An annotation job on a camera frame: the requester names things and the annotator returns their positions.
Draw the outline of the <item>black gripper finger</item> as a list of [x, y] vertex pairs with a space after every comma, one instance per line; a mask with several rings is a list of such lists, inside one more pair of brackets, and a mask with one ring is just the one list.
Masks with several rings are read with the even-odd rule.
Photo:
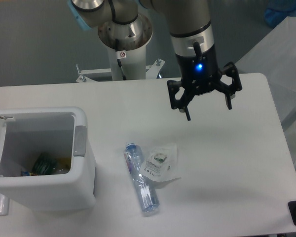
[[[221, 81], [223, 76], [231, 78], [231, 84], [226, 84]], [[222, 69], [218, 69], [217, 74], [213, 79], [213, 88], [225, 95], [226, 106], [229, 110], [232, 109], [232, 98], [235, 97], [237, 91], [242, 90], [237, 67], [233, 62], [228, 62]]]
[[195, 96], [194, 89], [184, 89], [180, 99], [176, 98], [176, 94], [183, 88], [182, 81], [168, 80], [167, 81], [170, 105], [173, 110], [178, 109], [181, 113], [185, 113], [188, 121], [191, 121], [190, 114], [188, 111], [188, 104], [192, 101]]

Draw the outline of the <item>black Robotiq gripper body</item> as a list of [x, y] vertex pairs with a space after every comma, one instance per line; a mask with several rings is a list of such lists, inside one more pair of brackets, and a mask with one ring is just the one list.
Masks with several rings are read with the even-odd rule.
[[177, 55], [176, 59], [182, 75], [182, 87], [187, 92], [193, 92], [195, 95], [209, 93], [214, 90], [209, 84], [222, 77], [214, 46], [202, 54], [200, 61], [195, 55], [190, 57]]

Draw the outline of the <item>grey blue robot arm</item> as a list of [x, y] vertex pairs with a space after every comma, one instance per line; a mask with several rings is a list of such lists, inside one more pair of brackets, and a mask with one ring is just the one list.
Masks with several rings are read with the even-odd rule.
[[97, 28], [108, 49], [113, 80], [146, 78], [152, 25], [139, 7], [163, 15], [181, 73], [179, 81], [167, 82], [171, 108], [188, 113], [195, 96], [217, 90], [231, 109], [242, 84], [234, 63], [218, 67], [206, 0], [70, 0], [68, 6], [81, 28]]

